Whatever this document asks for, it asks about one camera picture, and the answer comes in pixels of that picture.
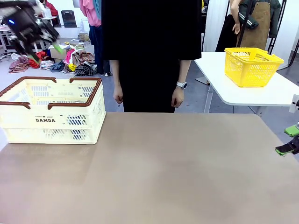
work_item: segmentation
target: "brown apron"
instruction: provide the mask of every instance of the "brown apron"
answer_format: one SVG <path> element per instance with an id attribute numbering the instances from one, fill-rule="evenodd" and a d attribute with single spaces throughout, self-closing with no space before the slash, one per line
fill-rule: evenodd
<path id="1" fill-rule="evenodd" d="M 270 3 L 259 2 L 259 0 L 257 0 L 252 17 L 258 22 L 258 26 L 255 29 L 245 28 L 241 48 L 260 48 L 265 50 L 271 21 Z"/>

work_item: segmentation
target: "beige table surface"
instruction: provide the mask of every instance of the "beige table surface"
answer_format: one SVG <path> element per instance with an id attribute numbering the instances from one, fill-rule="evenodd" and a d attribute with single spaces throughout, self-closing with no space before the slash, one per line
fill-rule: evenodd
<path id="1" fill-rule="evenodd" d="M 256 115 L 108 113 L 97 145 L 0 152 L 0 223 L 298 224 L 279 144 Z"/>

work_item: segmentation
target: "yellow basket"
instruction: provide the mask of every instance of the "yellow basket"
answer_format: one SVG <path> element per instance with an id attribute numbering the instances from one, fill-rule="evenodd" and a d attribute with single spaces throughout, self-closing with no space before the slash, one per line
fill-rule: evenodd
<path id="1" fill-rule="evenodd" d="M 284 60 L 259 48 L 226 48 L 225 74 L 239 87 L 263 87 Z"/>

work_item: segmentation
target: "white watch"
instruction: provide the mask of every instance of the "white watch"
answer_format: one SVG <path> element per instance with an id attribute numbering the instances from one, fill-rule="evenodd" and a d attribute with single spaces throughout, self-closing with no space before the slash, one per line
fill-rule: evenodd
<path id="1" fill-rule="evenodd" d="M 180 83 L 180 82 L 177 82 L 177 86 L 178 87 L 181 87 L 183 90 L 187 88 L 188 86 L 188 83 Z"/>

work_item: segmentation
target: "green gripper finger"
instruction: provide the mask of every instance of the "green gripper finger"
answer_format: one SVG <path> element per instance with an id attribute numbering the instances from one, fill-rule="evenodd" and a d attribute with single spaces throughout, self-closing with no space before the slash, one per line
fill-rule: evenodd
<path id="1" fill-rule="evenodd" d="M 60 53 L 63 54 L 64 50 L 57 43 L 53 43 L 53 47 Z"/>

